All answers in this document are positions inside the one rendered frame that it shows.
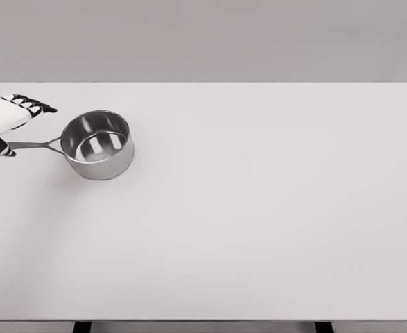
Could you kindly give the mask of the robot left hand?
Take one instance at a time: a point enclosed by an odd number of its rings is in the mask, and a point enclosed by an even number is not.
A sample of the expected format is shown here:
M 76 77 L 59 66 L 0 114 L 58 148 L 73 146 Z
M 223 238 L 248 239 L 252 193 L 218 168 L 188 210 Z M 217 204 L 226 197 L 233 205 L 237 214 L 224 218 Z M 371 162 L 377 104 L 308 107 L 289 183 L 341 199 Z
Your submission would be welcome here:
M 26 125 L 31 119 L 58 110 L 47 103 L 21 94 L 0 96 L 0 156 L 14 157 L 16 152 L 1 136 Z

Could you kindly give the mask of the stainless steel saucepan with handle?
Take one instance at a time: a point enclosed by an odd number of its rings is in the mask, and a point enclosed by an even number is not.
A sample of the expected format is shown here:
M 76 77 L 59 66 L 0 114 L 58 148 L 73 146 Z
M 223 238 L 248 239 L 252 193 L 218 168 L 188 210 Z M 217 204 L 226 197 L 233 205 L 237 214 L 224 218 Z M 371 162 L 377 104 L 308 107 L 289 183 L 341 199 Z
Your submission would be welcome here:
M 65 157 L 88 180 L 109 180 L 125 172 L 135 156 L 128 122 L 115 112 L 93 110 L 72 119 L 47 142 L 10 142 L 16 149 L 46 148 Z

